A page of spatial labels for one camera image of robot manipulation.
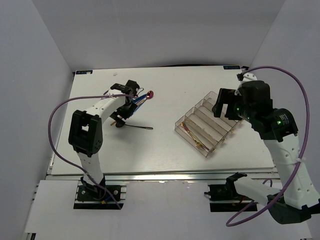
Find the iridescent purple spoon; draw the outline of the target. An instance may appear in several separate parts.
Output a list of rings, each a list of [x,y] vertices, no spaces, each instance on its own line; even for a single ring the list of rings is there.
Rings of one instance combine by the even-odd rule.
[[[142,105],[146,100],[152,99],[154,96],[154,92],[152,90],[148,91],[146,94],[136,98],[133,103],[137,106]]]

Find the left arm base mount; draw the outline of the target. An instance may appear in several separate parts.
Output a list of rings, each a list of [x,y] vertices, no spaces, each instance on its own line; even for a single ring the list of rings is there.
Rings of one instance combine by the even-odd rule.
[[[127,187],[125,185],[106,185],[106,189],[111,193],[98,188],[94,192],[78,183],[75,200],[73,203],[74,210],[120,210],[126,199]]]

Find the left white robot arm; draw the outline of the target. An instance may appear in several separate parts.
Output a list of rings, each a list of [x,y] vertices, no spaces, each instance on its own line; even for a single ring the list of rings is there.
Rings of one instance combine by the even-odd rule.
[[[124,126],[124,120],[131,117],[137,108],[134,98],[139,89],[133,80],[128,80],[125,85],[115,83],[98,102],[72,114],[68,142],[85,170],[81,182],[89,187],[88,193],[96,200],[106,193],[98,154],[103,144],[103,123],[112,118],[120,127]]]

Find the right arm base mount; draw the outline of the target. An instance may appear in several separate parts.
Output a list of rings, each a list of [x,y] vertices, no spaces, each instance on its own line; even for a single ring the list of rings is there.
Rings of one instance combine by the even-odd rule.
[[[232,195],[224,184],[210,184],[204,196],[209,199],[211,213],[237,213],[252,200],[247,196]]]

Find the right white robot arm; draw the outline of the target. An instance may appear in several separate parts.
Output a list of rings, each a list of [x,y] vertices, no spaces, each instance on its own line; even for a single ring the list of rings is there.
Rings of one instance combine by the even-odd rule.
[[[299,144],[298,127],[292,113],[285,108],[275,108],[270,86],[261,80],[237,74],[237,89],[222,88],[212,107],[214,117],[222,114],[226,105],[228,120],[244,120],[259,134],[275,164],[282,189],[267,186],[237,172],[226,179],[221,196],[236,200],[248,197],[253,203],[263,205],[254,215],[232,223],[233,227],[252,220],[265,211],[281,225],[302,223],[320,212],[320,194],[315,189],[303,162],[306,144]]]

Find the black spoon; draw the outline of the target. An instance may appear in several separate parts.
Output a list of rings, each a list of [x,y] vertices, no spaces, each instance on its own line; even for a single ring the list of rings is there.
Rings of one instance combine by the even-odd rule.
[[[130,125],[130,124],[121,123],[121,122],[116,122],[116,123],[115,123],[115,126],[116,126],[117,128],[122,128],[122,127],[124,127],[124,126],[127,126],[127,127],[139,128],[139,129],[145,129],[145,130],[153,130],[153,129],[154,129],[153,127],[149,127],[149,126],[137,126],[137,125]]]

